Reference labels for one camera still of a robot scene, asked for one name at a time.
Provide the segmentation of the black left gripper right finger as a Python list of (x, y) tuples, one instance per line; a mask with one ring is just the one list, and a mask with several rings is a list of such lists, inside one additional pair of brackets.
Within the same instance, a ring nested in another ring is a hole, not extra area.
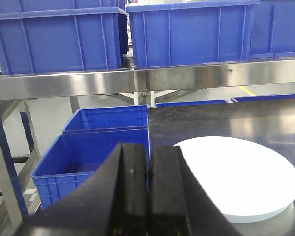
[(200, 186), (178, 146), (156, 146), (152, 152), (149, 235), (240, 235)]

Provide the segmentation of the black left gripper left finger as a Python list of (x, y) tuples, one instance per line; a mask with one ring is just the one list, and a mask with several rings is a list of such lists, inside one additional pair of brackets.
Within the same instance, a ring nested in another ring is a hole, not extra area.
[(145, 236), (148, 227), (146, 151), (117, 143), (76, 190), (23, 221), (16, 236)]

